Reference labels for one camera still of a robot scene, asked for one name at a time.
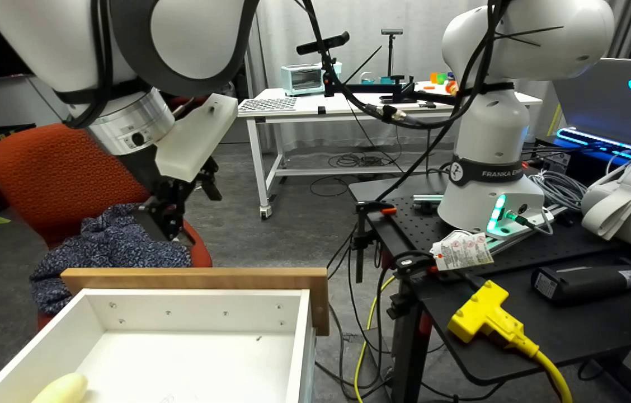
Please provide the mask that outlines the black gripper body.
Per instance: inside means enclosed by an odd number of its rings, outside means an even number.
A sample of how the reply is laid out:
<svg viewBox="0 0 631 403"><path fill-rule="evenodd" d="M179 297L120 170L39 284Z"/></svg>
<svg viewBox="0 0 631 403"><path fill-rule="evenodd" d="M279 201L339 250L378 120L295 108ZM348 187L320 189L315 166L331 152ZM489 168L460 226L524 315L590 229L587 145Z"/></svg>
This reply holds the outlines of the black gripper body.
<svg viewBox="0 0 631 403"><path fill-rule="evenodd" d="M159 229L167 229L164 211L178 206L187 213L187 199L199 185L199 171L195 178L170 178L158 170L158 150L147 148L132 156L132 175L149 187L150 197L143 201L143 211L154 220Z"/></svg>

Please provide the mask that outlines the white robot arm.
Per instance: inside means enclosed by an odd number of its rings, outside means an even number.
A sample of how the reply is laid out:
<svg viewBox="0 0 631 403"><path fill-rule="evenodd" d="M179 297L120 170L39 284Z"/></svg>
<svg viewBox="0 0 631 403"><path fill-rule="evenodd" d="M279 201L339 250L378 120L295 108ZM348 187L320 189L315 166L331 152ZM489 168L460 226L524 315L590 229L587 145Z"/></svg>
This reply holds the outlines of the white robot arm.
<svg viewBox="0 0 631 403"><path fill-rule="evenodd" d="M113 154L150 154L134 171L153 187L194 183L235 120L222 91L247 51L261 0L0 0L0 34L22 63ZM569 79L595 64L614 35L607 0L489 0L445 27L444 57L462 80L452 120L462 170L439 216L468 231L492 221L496 192L543 207L515 159L524 105L518 79Z"/></svg>

